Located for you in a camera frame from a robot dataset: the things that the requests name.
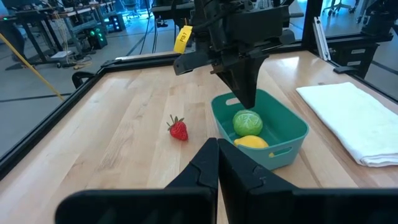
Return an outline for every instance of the yellow label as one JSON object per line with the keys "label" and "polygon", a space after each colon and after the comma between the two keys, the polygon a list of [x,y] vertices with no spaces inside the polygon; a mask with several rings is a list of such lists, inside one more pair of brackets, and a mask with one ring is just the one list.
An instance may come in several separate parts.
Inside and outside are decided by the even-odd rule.
{"label": "yellow label", "polygon": [[174,44],[174,51],[183,54],[192,33],[192,26],[184,26],[177,36]]}

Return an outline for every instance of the butcher block tabletop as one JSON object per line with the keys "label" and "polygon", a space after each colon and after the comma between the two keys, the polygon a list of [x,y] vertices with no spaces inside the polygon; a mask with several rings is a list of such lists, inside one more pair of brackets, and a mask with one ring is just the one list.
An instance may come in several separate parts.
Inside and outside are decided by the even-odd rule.
{"label": "butcher block tabletop", "polygon": [[[211,67],[181,76],[172,66],[108,73],[0,181],[0,223],[53,223],[57,205],[83,189],[156,189],[184,169],[210,137],[221,137],[211,110],[230,92]],[[310,127],[295,162],[274,170],[298,187],[398,186],[398,167],[357,165],[296,92],[297,87],[351,82],[393,112],[398,106],[309,52],[271,55],[258,88]],[[189,140],[167,131],[170,114],[184,117]],[[221,194],[218,223],[227,223]]]}

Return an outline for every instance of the lemon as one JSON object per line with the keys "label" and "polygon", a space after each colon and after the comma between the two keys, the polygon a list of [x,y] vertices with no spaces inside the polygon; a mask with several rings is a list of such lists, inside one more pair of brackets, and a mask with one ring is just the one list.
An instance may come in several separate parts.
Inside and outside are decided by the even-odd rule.
{"label": "lemon", "polygon": [[248,135],[245,137],[241,137],[240,139],[235,139],[234,145],[235,146],[241,145],[255,149],[263,149],[265,147],[268,147],[268,143],[266,141],[264,141],[262,138],[258,136],[253,136],[253,135]]}

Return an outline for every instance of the black frame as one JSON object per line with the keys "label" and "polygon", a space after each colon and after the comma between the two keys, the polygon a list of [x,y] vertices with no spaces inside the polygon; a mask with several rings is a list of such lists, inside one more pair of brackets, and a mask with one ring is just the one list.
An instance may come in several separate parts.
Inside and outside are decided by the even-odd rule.
{"label": "black frame", "polygon": [[[296,41],[293,44],[279,47],[270,51],[270,54],[296,52],[307,50],[317,55],[315,34],[312,27],[313,18],[320,16],[322,9],[322,1],[308,0],[307,10],[305,13],[305,22],[303,29],[303,37],[301,41]],[[336,45],[346,45],[363,42],[380,42],[387,41],[389,37],[365,37],[361,34],[354,35],[340,35],[335,37],[327,37],[328,43]],[[14,147],[8,150],[5,155],[0,157],[0,180],[3,179],[29,152],[35,145],[41,141],[45,135],[79,102],[79,100],[100,80],[106,73],[120,72],[125,70],[143,69],[151,67],[160,67],[172,65],[174,60],[180,54],[168,54],[159,56],[148,56],[127,60],[112,60],[106,62],[96,74],[89,76],[86,82],[77,83],[76,91],[74,91],[64,102],[58,105],[47,117],[43,119],[33,130],[24,136]],[[330,62],[333,66],[338,67],[335,62]],[[383,93],[380,89],[359,78],[358,76],[349,73],[349,76],[360,81],[364,85],[372,88],[378,93],[382,94],[391,101],[398,103],[396,99]]]}

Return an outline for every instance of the folded cloth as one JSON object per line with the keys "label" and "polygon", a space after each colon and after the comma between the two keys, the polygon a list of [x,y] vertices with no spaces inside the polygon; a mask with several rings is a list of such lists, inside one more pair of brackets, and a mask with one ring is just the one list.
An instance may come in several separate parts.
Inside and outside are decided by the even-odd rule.
{"label": "folded cloth", "polygon": [[352,83],[296,89],[355,161],[398,165],[398,115]]}

